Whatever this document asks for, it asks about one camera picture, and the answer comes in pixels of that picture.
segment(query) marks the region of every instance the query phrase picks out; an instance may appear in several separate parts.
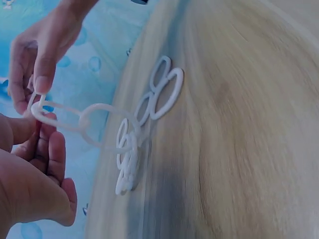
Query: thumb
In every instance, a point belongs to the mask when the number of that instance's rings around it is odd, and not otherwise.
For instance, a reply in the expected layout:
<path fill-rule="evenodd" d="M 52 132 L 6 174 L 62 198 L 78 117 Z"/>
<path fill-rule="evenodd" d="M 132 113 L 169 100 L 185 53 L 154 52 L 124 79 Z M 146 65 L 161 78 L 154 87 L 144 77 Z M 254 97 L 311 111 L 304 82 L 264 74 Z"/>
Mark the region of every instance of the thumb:
<path fill-rule="evenodd" d="M 47 94 L 51 89 L 59 45 L 56 38 L 41 39 L 34 64 L 34 89 L 39 94 Z"/>
<path fill-rule="evenodd" d="M 25 115 L 23 118 L 5 117 L 11 135 L 6 135 L 6 138 L 11 138 L 13 145 L 26 142 L 36 129 L 36 120 L 31 115 Z"/>

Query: finger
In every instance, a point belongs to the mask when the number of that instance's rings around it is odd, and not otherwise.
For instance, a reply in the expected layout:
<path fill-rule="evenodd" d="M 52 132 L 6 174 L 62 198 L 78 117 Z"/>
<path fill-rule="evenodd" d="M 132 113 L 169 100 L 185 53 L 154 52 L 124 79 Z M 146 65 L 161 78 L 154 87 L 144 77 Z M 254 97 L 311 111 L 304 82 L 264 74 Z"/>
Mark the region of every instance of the finger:
<path fill-rule="evenodd" d="M 27 114 L 24 118 L 9 118 L 6 117 L 13 135 L 13 144 L 21 144 L 26 142 L 36 129 L 35 118 Z"/>
<path fill-rule="evenodd" d="M 64 180 L 61 188 L 21 158 L 3 150 L 0 156 L 8 159 L 0 168 L 1 186 L 15 222 L 50 219 L 64 226 L 73 224 L 77 200 L 72 180 Z"/>
<path fill-rule="evenodd" d="M 38 55 L 34 64 L 34 89 L 47 94 L 51 89 L 58 58 L 59 39 L 46 34 L 38 40 Z"/>
<path fill-rule="evenodd" d="M 49 165 L 47 176 L 61 185 L 65 172 L 65 139 L 60 132 L 54 132 L 49 140 Z"/>
<path fill-rule="evenodd" d="M 61 188 L 65 191 L 66 195 L 68 196 L 70 210 L 68 210 L 68 212 L 62 218 L 56 221 L 64 226 L 71 226 L 75 220 L 76 209 L 78 204 L 75 184 L 71 178 L 66 178 L 62 182 Z"/>
<path fill-rule="evenodd" d="M 56 120 L 54 113 L 48 113 L 46 117 Z M 46 173 L 49 163 L 49 139 L 55 131 L 56 127 L 42 124 L 34 158 L 30 161 L 33 166 L 43 173 Z"/>
<path fill-rule="evenodd" d="M 16 156 L 23 158 L 26 161 L 30 161 L 34 158 L 35 149 L 38 144 L 39 140 L 39 133 L 41 128 L 41 122 L 36 122 L 36 130 L 33 135 L 30 137 L 29 140 L 20 144 L 16 149 L 14 149 L 11 153 L 15 154 Z"/>
<path fill-rule="evenodd" d="M 24 48 L 15 40 L 11 45 L 10 52 L 10 67 L 9 67 L 9 86 L 8 90 L 12 96 L 14 108 L 19 114 L 27 108 L 27 102 L 23 90 L 23 73 L 24 66 L 22 65 L 22 56 Z"/>

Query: blue patterned fabric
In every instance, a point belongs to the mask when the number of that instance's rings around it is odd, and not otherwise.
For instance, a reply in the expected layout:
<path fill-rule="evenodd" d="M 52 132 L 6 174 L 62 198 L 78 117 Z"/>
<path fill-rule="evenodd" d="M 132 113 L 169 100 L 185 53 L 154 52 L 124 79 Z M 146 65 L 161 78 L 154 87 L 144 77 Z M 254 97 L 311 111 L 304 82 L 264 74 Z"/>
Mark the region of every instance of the blue patterned fabric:
<path fill-rule="evenodd" d="M 75 44 L 57 64 L 50 101 L 83 110 L 93 103 L 111 103 L 128 55 L 158 0 L 147 5 L 130 0 L 100 0 L 86 17 Z M 14 0 L 0 5 L 0 112 L 17 117 L 7 94 L 10 42 L 48 14 L 59 0 Z M 78 117 L 54 111 L 60 121 L 76 124 Z M 92 115 L 89 135 L 100 139 L 107 112 Z M 17 224 L 8 239 L 81 239 L 99 150 L 80 136 L 61 130 L 66 137 L 66 176 L 74 179 L 78 192 L 75 224 L 65 228 L 51 221 Z"/>

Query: blue bubble pattern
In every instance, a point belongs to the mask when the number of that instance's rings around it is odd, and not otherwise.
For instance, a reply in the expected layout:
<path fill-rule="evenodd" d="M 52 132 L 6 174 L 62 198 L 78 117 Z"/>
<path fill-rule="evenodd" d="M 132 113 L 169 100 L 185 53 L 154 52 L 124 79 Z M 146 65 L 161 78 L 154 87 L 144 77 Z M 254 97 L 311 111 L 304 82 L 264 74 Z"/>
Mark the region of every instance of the blue bubble pattern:
<path fill-rule="evenodd" d="M 23 239 L 43 239 L 42 230 L 36 223 L 21 224 L 21 235 Z"/>
<path fill-rule="evenodd" d="M 68 67 L 69 65 L 71 65 L 71 60 L 68 56 L 63 56 L 57 64 L 58 67 Z"/>
<path fill-rule="evenodd" d="M 97 56 L 93 56 L 89 60 L 89 68 L 93 72 L 98 72 L 101 69 L 101 64 L 101 59 Z"/>
<path fill-rule="evenodd" d="M 79 45 L 82 45 L 86 42 L 87 40 L 87 31 L 85 28 L 82 28 L 80 33 L 79 33 L 79 36 L 78 38 L 76 39 L 74 45 L 75 46 L 79 46 Z"/>

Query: fingernail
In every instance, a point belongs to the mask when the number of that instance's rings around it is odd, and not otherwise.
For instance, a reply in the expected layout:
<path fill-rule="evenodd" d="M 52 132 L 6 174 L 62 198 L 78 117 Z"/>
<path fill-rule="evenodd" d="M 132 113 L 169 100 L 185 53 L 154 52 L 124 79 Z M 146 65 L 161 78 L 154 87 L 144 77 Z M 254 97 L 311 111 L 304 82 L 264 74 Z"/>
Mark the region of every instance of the fingernail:
<path fill-rule="evenodd" d="M 35 79 L 35 85 L 34 90 L 37 92 L 37 94 L 46 94 L 47 92 L 47 84 L 49 82 L 49 78 L 46 76 L 38 76 Z"/>

